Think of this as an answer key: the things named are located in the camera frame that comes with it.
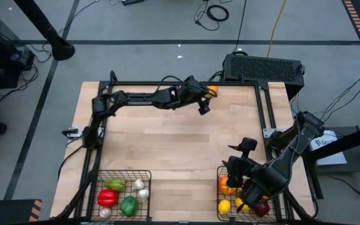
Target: green bell pepper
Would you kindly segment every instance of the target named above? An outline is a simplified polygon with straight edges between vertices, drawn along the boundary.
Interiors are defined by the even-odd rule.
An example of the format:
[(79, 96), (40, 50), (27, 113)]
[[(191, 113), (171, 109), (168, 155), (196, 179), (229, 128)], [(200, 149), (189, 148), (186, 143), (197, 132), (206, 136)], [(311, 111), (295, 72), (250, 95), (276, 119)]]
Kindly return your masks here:
[(113, 191), (124, 191), (126, 188), (126, 181), (122, 178), (114, 178), (105, 181), (105, 188)]
[(133, 196), (127, 196), (123, 199), (119, 209), (127, 217), (134, 216), (138, 209), (138, 200)]

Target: wire basket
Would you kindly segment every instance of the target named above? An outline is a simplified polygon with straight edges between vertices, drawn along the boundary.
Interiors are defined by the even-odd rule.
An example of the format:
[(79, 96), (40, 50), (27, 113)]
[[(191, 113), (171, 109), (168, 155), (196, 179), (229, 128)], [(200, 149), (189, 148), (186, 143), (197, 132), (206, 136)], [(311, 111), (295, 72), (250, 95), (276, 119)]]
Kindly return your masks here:
[(270, 211), (263, 217), (259, 217), (255, 214), (254, 210), (249, 211), (240, 211), (237, 212), (237, 206), (234, 203), (234, 200), (237, 198), (237, 194), (222, 194), (219, 190), (219, 180), (223, 176), (228, 175), (228, 170), (224, 166), (219, 166), (217, 168), (217, 207), (219, 207), (220, 201), (227, 199), (231, 203), (230, 211), (225, 214), (219, 214), (219, 208), (217, 209), (217, 218), (221, 221), (237, 221), (237, 222), (248, 222), (248, 223), (276, 223), (277, 217), (274, 212), (273, 201), (270, 200), (267, 203), (269, 204)]
[[(104, 186), (105, 181), (114, 178), (123, 178), (126, 181), (126, 188), (124, 192), (119, 192), (119, 202), (111, 208), (111, 216), (104, 219), (99, 216), (99, 210), (102, 207), (98, 204), (98, 195), (103, 189), (106, 189)], [(149, 191), (148, 200), (144, 204), (138, 196), (138, 190), (135, 190), (133, 187), (133, 182), (137, 179), (142, 180), (144, 183), (143, 189)], [(91, 209), (91, 220), (89, 224), (112, 223), (116, 221), (147, 221), (149, 218), (149, 202), (151, 197), (151, 172), (147, 170), (100, 170), (98, 171), (96, 193), (94, 196), (94, 204)], [(127, 196), (133, 196), (138, 200), (138, 210), (132, 217), (122, 215), (119, 209), (120, 203)]]

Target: gray floor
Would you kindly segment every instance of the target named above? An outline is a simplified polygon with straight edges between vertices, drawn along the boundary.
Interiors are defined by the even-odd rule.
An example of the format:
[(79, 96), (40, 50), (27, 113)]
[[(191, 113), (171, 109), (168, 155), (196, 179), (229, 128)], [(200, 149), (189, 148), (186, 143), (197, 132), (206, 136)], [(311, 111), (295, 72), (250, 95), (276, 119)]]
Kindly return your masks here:
[[(64, 27), (73, 0), (36, 1), (57, 29)], [(77, 10), (91, 3), (80, 0)], [(268, 40), (281, 7), (281, 0), (249, 0), (242, 27), (243, 40)], [(243, 1), (225, 5), (230, 18), (218, 31), (209, 32), (193, 23), (200, 1), (147, 0), (132, 6), (110, 6), (101, 0), (74, 20), (71, 40), (155, 40), (237, 38)], [(0, 0), (0, 18), (21, 38), (42, 36), (16, 7), (13, 0)], [(207, 26), (215, 26), (203, 21)], [(341, 0), (289, 0), (279, 22), (276, 40), (353, 41), (358, 40)], [(76, 54), (57, 65), (51, 88), (39, 119), (29, 153), (19, 178), (14, 199), (41, 198), (42, 219), (47, 219), (53, 201), (58, 167), (63, 160), (66, 139), (61, 134), (72, 124), (83, 81), (107, 80), (114, 70), (121, 81), (157, 81), (165, 75), (185, 78), (194, 75), (206, 80), (220, 70), (224, 56), (234, 45), (77, 45)], [(252, 56), (266, 56), (266, 45), (240, 45)], [(298, 59), (306, 67), (305, 87), (299, 109), (322, 111), (360, 77), (360, 46), (273, 46), (271, 57)], [(18, 160), (52, 59), (36, 64), (39, 78), (25, 91), (16, 92), (0, 104), (0, 121), (7, 133), (0, 136), (0, 199), (4, 197)], [(351, 90), (345, 103), (359, 90)], [(360, 95), (335, 112), (326, 126), (360, 126)], [(360, 174), (343, 176), (360, 189)], [(360, 224), (360, 196), (339, 181), (320, 177), (324, 199), (319, 200), (319, 219)]]

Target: yellow cable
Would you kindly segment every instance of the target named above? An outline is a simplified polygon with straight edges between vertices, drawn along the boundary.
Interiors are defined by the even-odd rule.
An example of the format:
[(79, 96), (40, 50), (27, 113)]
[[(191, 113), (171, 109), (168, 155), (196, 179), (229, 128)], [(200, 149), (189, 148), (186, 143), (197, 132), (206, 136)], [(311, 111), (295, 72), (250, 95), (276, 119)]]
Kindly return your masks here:
[(270, 54), (270, 49), (272, 48), (272, 42), (273, 42), (273, 37), (274, 37), (274, 31), (276, 30), (276, 27), (278, 26), (278, 22), (280, 20), (281, 14), (283, 13), (283, 9), (286, 5), (287, 0), (284, 0), (284, 2), (282, 3), (280, 12), (279, 12), (279, 16), (276, 19), (276, 23), (274, 24), (273, 30), (272, 30), (272, 36), (270, 37), (270, 43), (269, 43), (269, 50), (267, 51), (267, 58), (269, 57)]

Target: wooden tabletop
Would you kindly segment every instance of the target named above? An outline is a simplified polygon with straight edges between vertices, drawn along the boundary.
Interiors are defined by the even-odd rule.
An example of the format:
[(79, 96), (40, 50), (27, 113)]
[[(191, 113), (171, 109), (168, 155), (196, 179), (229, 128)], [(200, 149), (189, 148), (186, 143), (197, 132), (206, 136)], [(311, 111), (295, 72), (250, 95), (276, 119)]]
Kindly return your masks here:
[[(84, 82), (73, 126), (83, 128), (91, 116), (91, 99), (98, 82)], [(153, 92), (156, 86), (114, 86), (125, 92)], [(293, 125), (283, 83), (269, 83), (278, 128)], [(227, 147), (243, 137), (258, 140), (249, 157), (265, 163), (266, 157), (256, 96), (253, 87), (219, 86), (218, 97), (204, 116), (198, 105), (172, 110), (154, 107), (123, 107), (107, 121), (100, 169), (147, 169), (152, 173), (150, 216), (153, 221), (218, 221), (216, 214), (216, 169), (222, 160), (241, 153)], [(264, 94), (261, 93), (267, 117)], [(69, 155), (81, 141), (66, 149)], [(86, 150), (64, 165), (57, 184), (51, 216), (59, 214), (79, 187)], [(292, 168), (291, 192), (308, 214), (314, 214), (311, 192), (302, 159)]]

